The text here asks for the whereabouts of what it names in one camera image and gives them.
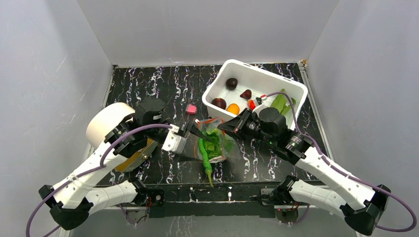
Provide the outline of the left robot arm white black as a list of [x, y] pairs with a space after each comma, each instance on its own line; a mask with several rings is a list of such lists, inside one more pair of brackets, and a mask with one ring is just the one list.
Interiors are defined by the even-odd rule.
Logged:
[[88, 124], [86, 137], [94, 152], [79, 167], [55, 185], [44, 185], [39, 194], [59, 227], [72, 230], [90, 215], [121, 203], [143, 205], [152, 191], [140, 181], [124, 181], [106, 188], [97, 184], [114, 168], [134, 157], [147, 142], [181, 154], [186, 134], [206, 136], [194, 122], [181, 126], [164, 118], [165, 104], [158, 98], [144, 99], [137, 109], [117, 102], [101, 110]]

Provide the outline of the clear zip top bag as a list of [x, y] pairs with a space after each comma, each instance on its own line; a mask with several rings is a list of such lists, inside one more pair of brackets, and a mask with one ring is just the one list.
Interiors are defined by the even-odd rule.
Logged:
[[202, 144], [195, 143], [195, 157], [202, 160], [201, 150], [205, 150], [208, 155], [209, 163], [223, 162], [226, 159], [232, 160], [238, 158], [240, 149], [237, 142], [227, 135], [224, 131], [218, 129], [218, 125], [224, 120], [221, 118], [210, 118], [205, 120], [195, 119], [197, 128], [211, 139], [211, 142], [203, 140]]

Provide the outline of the green napa cabbage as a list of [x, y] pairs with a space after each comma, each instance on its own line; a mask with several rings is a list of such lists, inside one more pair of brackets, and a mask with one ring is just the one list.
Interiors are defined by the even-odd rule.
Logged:
[[204, 140], [204, 147], [210, 162], [227, 159], [237, 147], [235, 141], [218, 128], [208, 128], [203, 134], [211, 139], [211, 142]]

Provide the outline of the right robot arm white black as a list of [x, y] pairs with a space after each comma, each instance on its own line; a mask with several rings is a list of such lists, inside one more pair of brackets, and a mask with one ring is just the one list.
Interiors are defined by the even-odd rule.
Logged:
[[388, 203], [387, 194], [379, 189], [389, 189], [384, 185], [371, 188], [351, 180], [348, 174], [339, 174], [333, 162], [318, 153], [311, 139], [288, 128], [286, 118], [277, 109], [265, 108], [259, 113], [244, 110], [218, 129], [235, 140], [261, 141], [279, 158], [328, 186], [323, 189], [288, 175], [277, 188], [260, 191], [258, 198], [264, 205], [311, 204], [343, 218], [349, 227], [366, 236], [377, 227]]

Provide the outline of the white plastic bin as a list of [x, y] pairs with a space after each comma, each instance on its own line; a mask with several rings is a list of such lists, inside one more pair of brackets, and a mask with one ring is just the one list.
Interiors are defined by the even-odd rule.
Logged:
[[[225, 82], [229, 78], [238, 80], [235, 90], [230, 91], [226, 88]], [[240, 95], [247, 89], [252, 91], [252, 99], [284, 89], [285, 93], [295, 100], [296, 117], [299, 116], [308, 94], [307, 87], [300, 82], [238, 60], [229, 59], [222, 65], [215, 80], [207, 87], [202, 96], [202, 103], [207, 107], [208, 116], [221, 118], [224, 121], [234, 118], [236, 115], [212, 105], [211, 102], [214, 98], [223, 98], [227, 106], [235, 103], [240, 107], [240, 111], [243, 111], [248, 107], [248, 103]]]

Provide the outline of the long green chili pepper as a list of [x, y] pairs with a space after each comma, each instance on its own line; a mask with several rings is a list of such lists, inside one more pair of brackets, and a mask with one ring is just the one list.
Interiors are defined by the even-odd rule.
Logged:
[[205, 150], [204, 147], [204, 139], [200, 138], [198, 141], [198, 147], [199, 147], [199, 152], [202, 156], [202, 161], [203, 161], [203, 166], [205, 169], [205, 174], [207, 175], [208, 179], [209, 179], [209, 184], [211, 187], [213, 187], [213, 183], [212, 183], [212, 166], [211, 163], [209, 161], [209, 157], [208, 154]]

